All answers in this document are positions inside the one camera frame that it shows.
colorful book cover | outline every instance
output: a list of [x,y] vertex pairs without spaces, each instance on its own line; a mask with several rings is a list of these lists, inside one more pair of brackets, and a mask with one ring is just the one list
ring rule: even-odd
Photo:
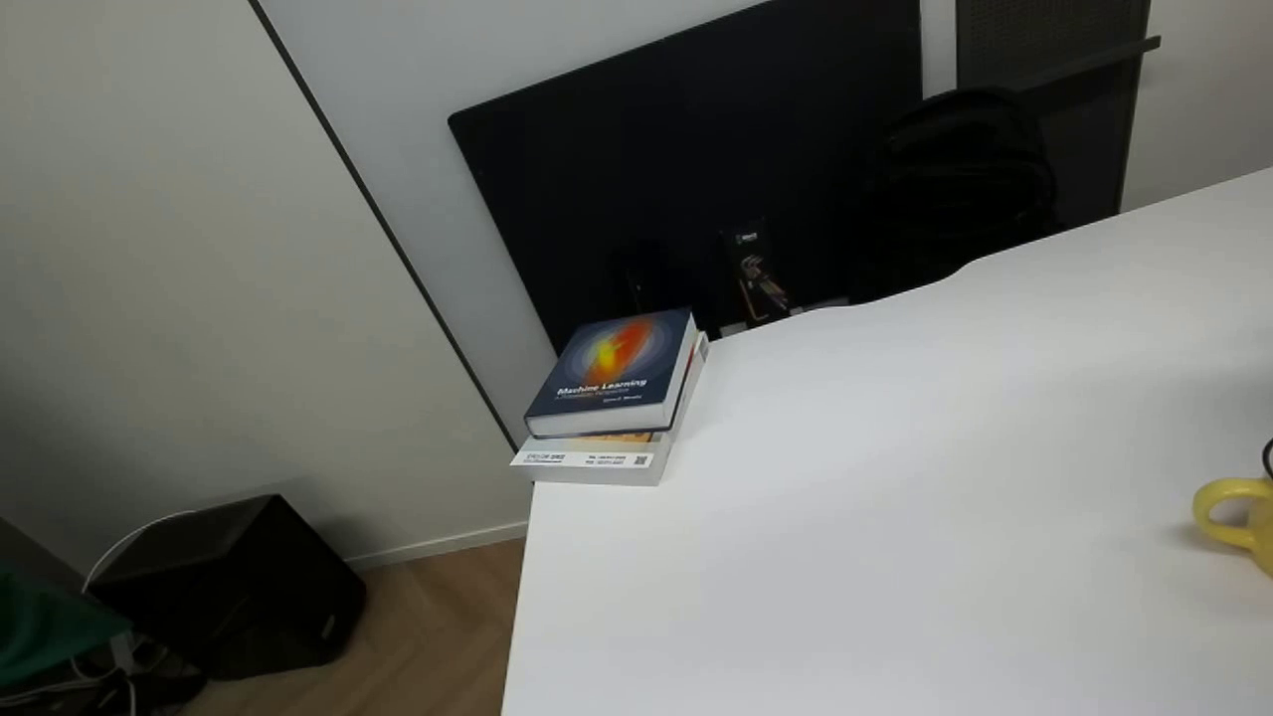
[[580,327],[527,420],[630,412],[670,401],[693,315],[660,312]]

black monitor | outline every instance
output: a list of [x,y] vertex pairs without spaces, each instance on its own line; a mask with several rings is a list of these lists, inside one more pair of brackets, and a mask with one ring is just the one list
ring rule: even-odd
[[763,233],[796,300],[835,300],[835,202],[921,103],[917,0],[759,6],[450,115],[520,282],[573,327],[743,319],[730,239]]

dark object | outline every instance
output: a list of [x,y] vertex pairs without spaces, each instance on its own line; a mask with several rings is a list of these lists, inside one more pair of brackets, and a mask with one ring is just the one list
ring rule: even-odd
[[0,519],[0,566],[18,566],[52,589],[81,595],[81,572]]
[[917,0],[759,6],[450,115],[561,351],[599,319],[693,306],[748,322],[719,237],[763,226],[776,275],[841,291],[825,206],[921,103]]
[[959,0],[959,89],[1015,89],[1044,124],[1065,226],[1118,215],[1150,0]]
[[0,697],[0,716],[120,716],[162,711],[195,702],[209,678],[162,644],[148,644],[134,672],[115,668],[112,654],[81,658],[65,664],[47,684]]
[[335,662],[368,601],[284,497],[150,527],[91,595],[217,681]]
[[0,697],[109,644],[115,634],[129,634],[129,621],[0,559]]
[[868,304],[1051,237],[1056,172],[1010,91],[949,91],[905,115],[850,177],[848,300]]
[[739,288],[739,300],[748,306],[752,327],[789,319],[796,312],[792,295],[783,291],[783,282],[774,272],[763,233],[732,237],[730,239],[730,266],[732,266],[732,279]]

wooden floor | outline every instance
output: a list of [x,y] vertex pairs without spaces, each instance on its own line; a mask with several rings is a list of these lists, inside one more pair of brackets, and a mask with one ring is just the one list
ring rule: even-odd
[[520,542],[368,572],[344,662],[209,684],[187,716],[499,716]]

white wall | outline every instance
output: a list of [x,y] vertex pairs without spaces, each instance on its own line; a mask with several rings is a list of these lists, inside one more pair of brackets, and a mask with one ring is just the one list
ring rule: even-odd
[[1128,206],[1273,164],[1273,6],[1154,0]]
[[[264,0],[508,433],[553,368],[445,115],[755,0]],[[957,0],[922,6],[922,84],[957,89]]]
[[352,559],[527,522],[247,0],[4,0],[0,95],[4,522],[72,566],[264,489]]

